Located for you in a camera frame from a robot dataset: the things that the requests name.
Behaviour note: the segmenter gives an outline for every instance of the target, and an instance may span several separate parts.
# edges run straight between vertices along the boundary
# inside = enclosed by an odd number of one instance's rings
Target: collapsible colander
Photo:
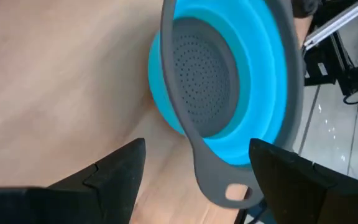
[[[150,89],[165,120],[190,140],[201,191],[223,207],[263,198],[250,139],[291,149],[298,131],[301,57],[290,1],[282,1],[164,1]],[[230,184],[247,185],[247,198],[227,199]]]

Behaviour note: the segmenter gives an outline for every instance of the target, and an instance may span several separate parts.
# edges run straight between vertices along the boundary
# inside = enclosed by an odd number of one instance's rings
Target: perforated bottom
[[[191,120],[202,137],[220,132],[232,119],[239,97],[236,63],[223,37],[193,18],[173,25],[175,74]]]

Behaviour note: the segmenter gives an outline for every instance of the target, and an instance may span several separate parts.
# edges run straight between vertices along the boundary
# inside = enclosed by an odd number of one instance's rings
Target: gray plastic rim
[[[265,0],[277,23],[285,49],[287,64],[287,107],[283,125],[275,145],[292,151],[298,132],[303,104],[303,73],[298,39],[295,33],[291,2],[288,0]],[[216,156],[205,144],[191,122],[176,86],[173,59],[172,29],[176,0],[164,0],[161,15],[161,56],[165,86],[175,114],[193,148],[195,176],[198,186],[208,200],[226,208],[247,209],[263,199],[263,193],[251,166],[231,166]],[[248,186],[245,200],[229,200],[226,189],[231,184]]]

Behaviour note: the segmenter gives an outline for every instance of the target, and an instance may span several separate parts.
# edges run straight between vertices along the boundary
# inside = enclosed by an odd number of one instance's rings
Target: gray floor
[[[358,18],[339,32],[351,60],[358,66]],[[338,85],[322,85],[312,108],[317,89],[305,87],[301,126],[293,148],[301,157],[358,179],[358,105],[345,105]]]

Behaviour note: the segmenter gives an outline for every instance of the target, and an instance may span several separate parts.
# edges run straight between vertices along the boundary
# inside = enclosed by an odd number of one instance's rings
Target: metal rod
[[[314,47],[333,32],[339,30],[342,26],[353,20],[358,16],[358,2],[354,3],[351,7],[338,14],[336,17],[329,20],[327,23],[312,32],[303,44],[306,50]]]

